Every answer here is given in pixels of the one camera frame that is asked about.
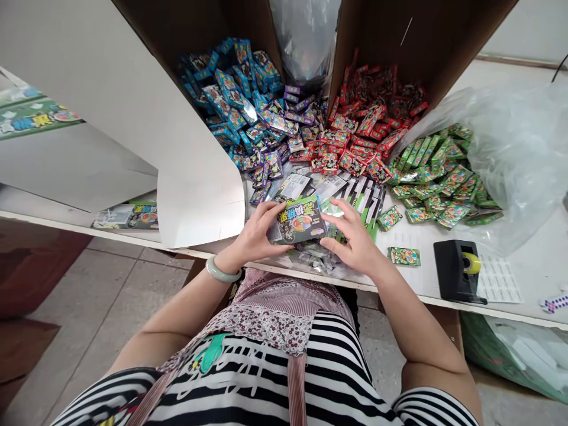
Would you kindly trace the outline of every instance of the woman's left hand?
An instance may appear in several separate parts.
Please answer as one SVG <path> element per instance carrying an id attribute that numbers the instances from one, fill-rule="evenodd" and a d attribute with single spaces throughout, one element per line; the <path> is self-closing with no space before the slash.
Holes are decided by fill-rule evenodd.
<path id="1" fill-rule="evenodd" d="M 215 265 L 223 272 L 235 274 L 247 262 L 254 262 L 269 256 L 278 256 L 293 249 L 289 245 L 272 245 L 266 233 L 286 203 L 267 201 L 260 203 L 243 230 L 230 246 L 215 258 Z"/>

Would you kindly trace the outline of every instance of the woman's right hand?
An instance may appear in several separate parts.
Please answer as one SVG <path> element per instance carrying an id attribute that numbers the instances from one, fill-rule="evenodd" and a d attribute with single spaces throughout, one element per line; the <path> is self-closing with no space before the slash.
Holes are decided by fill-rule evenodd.
<path id="1" fill-rule="evenodd" d="M 333 238 L 322 238 L 322 246 L 331 250 L 354 270 L 364 273 L 371 279 L 377 278 L 381 269 L 392 263 L 380 252 L 367 230 L 363 226 L 361 216 L 351 204 L 343 199 L 332 198 L 330 202 L 338 206 L 344 213 L 343 217 L 322 214 L 322 218 L 335 225 L 347 238 L 347 245 L 343 245 Z"/>

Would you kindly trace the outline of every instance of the striped shirt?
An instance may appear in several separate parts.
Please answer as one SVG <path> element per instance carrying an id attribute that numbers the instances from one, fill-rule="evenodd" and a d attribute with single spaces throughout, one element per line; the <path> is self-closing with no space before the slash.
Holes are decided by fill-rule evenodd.
<path id="1" fill-rule="evenodd" d="M 226 335 L 221 355 L 205 373 L 196 366 L 210 345 L 202 341 L 166 389 L 148 425 L 289 424 L 288 355 L 245 337 Z M 114 373 L 79 395 L 52 423 L 124 425 L 160 377 L 141 367 Z M 377 394 L 354 330 L 342 317 L 319 312 L 305 368 L 308 424 L 477 426 L 455 398 L 416 388 L 392 404 Z"/>

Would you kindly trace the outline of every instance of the bracelet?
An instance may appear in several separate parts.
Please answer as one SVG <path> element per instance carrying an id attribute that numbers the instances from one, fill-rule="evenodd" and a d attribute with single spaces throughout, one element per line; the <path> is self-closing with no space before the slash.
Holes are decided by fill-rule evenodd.
<path id="1" fill-rule="evenodd" d="M 221 269 L 217 268 L 217 265 L 215 265 L 215 258 L 217 256 L 211 256 L 209 259 L 207 259 L 207 262 L 205 263 L 205 267 L 207 268 L 207 272 L 209 272 L 209 274 L 215 278 L 218 281 L 221 282 L 226 282 L 226 283 L 232 283 L 235 282 L 236 280 L 238 280 L 239 278 L 241 278 L 241 275 L 243 274 L 243 270 L 239 270 L 237 274 L 235 275 L 229 275 L 227 273 L 224 273 Z"/>

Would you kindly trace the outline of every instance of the black tape dispenser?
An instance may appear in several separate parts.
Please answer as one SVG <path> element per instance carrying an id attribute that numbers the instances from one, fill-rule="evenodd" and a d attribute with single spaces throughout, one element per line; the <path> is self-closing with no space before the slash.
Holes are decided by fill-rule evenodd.
<path id="1" fill-rule="evenodd" d="M 477 297 L 477 277 L 481 262 L 471 241 L 449 240 L 434 243 L 438 284 L 442 299 L 487 305 Z"/>

